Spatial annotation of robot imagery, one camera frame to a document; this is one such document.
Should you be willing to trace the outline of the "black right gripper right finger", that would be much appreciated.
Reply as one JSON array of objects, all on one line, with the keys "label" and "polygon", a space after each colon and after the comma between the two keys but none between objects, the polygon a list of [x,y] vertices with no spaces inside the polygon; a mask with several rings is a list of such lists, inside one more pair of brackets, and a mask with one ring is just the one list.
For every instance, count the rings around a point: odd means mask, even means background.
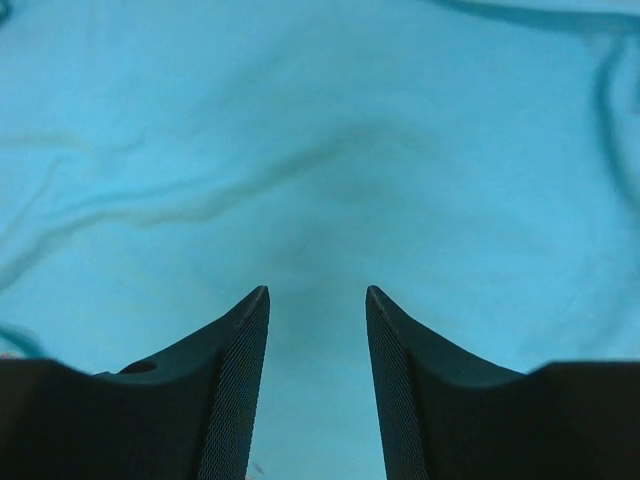
[{"label": "black right gripper right finger", "polygon": [[552,362],[515,372],[366,292],[367,336],[390,479],[635,479],[639,365]]}]

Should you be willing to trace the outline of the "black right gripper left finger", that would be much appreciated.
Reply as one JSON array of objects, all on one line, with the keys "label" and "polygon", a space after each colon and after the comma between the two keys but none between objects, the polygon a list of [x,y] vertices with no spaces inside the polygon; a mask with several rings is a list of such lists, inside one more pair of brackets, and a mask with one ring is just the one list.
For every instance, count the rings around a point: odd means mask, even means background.
[{"label": "black right gripper left finger", "polygon": [[5,479],[241,479],[269,325],[266,287],[118,373],[1,364]]}]

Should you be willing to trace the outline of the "turquoise t-shirt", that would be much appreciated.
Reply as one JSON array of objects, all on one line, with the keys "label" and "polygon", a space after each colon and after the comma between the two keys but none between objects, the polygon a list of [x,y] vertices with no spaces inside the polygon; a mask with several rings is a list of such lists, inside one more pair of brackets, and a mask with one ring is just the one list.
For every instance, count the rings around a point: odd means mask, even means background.
[{"label": "turquoise t-shirt", "polygon": [[92,372],[257,285],[267,479],[384,475],[364,295],[514,370],[639,356],[639,5],[17,1],[1,345]]}]

